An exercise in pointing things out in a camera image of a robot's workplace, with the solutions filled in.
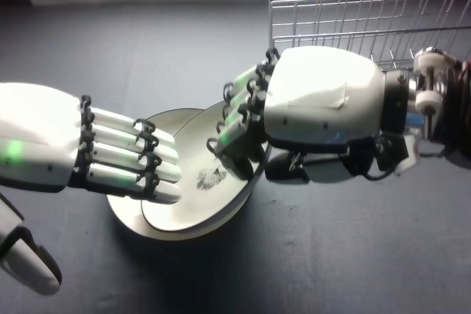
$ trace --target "dish rack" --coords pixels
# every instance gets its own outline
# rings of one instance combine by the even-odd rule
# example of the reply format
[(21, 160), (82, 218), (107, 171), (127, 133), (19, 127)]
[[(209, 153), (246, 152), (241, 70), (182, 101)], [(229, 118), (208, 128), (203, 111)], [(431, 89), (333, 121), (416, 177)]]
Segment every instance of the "dish rack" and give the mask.
[(410, 69), (437, 47), (471, 54), (471, 0), (269, 0), (269, 44), (332, 46), (370, 58), (383, 70)]

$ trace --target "gray table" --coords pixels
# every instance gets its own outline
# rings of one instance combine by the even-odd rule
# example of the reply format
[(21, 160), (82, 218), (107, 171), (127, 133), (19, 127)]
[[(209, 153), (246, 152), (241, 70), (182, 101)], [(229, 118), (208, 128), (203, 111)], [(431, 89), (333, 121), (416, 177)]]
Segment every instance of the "gray table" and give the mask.
[[(266, 4), (0, 10), (0, 76), (133, 117), (204, 108), (266, 33)], [(45, 299), (0, 273), (0, 313), (469, 313), (469, 180), (438, 160), (377, 184), (262, 179), (226, 226), (170, 244), (103, 195), (1, 188), (64, 280)]]

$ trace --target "metal wire basket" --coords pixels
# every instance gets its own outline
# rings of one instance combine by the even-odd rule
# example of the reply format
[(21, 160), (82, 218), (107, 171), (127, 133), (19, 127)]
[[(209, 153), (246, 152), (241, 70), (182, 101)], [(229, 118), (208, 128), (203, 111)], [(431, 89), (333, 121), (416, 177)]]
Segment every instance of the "metal wire basket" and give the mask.
[(421, 48), (471, 54), (471, 0), (269, 0), (269, 41), (332, 46), (382, 69), (410, 68)]

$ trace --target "metal wire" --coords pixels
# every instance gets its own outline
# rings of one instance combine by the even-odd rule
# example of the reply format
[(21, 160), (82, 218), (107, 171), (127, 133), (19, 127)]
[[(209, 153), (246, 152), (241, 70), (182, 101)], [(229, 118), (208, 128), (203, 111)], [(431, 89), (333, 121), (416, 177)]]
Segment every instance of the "metal wire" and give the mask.
[(332, 46), (382, 69), (410, 68), (420, 49), (471, 54), (471, 0), (269, 0), (269, 45)]

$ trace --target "robotic hand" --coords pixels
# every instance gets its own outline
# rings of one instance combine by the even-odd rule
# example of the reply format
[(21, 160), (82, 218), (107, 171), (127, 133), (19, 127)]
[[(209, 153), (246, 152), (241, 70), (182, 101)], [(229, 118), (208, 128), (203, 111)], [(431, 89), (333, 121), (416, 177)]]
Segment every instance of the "robotic hand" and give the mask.
[[(265, 168), (274, 182), (378, 181), (420, 157), (459, 151), (471, 160), (468, 64), (435, 48), (415, 56), (414, 70), (382, 71), (352, 52), (324, 46), (276, 49), (224, 87), (227, 106), (208, 148), (245, 179), (247, 159), (265, 140), (284, 153)], [(407, 124), (408, 113), (422, 124)], [(419, 142), (444, 146), (421, 154)], [(376, 161), (382, 172), (370, 174)]]
[[(180, 200), (174, 138), (154, 124), (39, 85), (0, 84), (0, 184), (59, 192), (66, 186), (162, 204)], [(51, 295), (62, 277), (23, 216), (0, 195), (0, 266)]]

